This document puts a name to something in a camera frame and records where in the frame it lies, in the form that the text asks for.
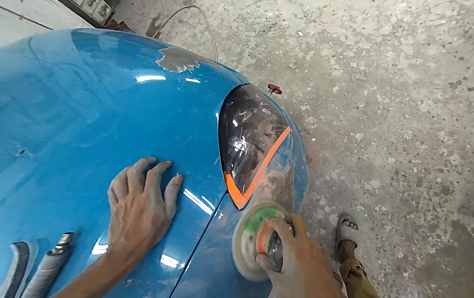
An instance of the car hood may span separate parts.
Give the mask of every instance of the car hood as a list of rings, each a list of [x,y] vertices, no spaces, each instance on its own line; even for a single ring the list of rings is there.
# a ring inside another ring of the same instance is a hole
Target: car hood
[[[191,52],[117,31],[53,31],[0,50],[0,286],[9,246],[60,236],[74,252],[52,292],[105,252],[107,189],[141,157],[185,176],[167,235],[108,295],[169,297],[226,192],[217,120],[244,79]]]

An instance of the olive trousers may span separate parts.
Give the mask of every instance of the olive trousers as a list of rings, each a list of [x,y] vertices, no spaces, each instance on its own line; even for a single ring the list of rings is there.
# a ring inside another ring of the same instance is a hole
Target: olive trousers
[[[368,280],[366,269],[359,260],[345,260],[340,265],[340,275],[346,284],[349,298],[379,298],[377,291]]]

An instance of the cable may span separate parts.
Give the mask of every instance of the cable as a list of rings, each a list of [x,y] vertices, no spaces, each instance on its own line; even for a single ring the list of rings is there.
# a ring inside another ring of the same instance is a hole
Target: cable
[[[202,13],[202,16],[204,16],[204,20],[206,20],[206,25],[207,25],[207,30],[209,30],[209,35],[211,35],[211,40],[213,41],[213,47],[215,48],[215,61],[218,62],[218,51],[217,51],[217,44],[215,43],[215,38],[213,37],[213,32],[211,31],[211,27],[209,26],[209,22],[207,21],[207,17],[206,17],[206,14],[204,13],[204,11],[199,8],[198,6],[196,5],[189,5],[189,6],[184,6],[182,8],[180,8],[179,10],[176,10],[176,12],[174,12],[168,19],[167,21],[165,21],[165,23],[163,23],[163,25],[161,25],[161,27],[158,29],[158,31],[156,31],[156,33],[154,33],[154,35],[152,35],[151,37],[152,38],[155,38],[160,32],[161,30],[163,29],[163,27],[165,27],[165,25],[167,25],[167,23],[172,19],[172,17],[174,17],[178,12],[184,10],[184,9],[190,9],[190,8],[196,8],[198,10],[200,10],[200,12]]]

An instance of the blue car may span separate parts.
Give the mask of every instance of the blue car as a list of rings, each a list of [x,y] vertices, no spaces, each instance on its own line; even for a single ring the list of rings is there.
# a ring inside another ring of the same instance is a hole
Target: blue car
[[[308,185],[300,130],[238,72],[165,42],[77,29],[0,49],[0,288],[11,244],[25,278],[67,231],[55,293],[107,249],[110,181],[141,157],[184,175],[166,236],[108,297],[266,297],[233,263],[251,202],[298,212]]]

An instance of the headlight lens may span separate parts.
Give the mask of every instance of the headlight lens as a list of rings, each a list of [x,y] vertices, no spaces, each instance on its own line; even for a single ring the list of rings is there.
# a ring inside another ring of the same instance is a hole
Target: headlight lens
[[[226,185],[242,209],[290,127],[283,113],[254,85],[241,86],[227,96],[218,123]]]

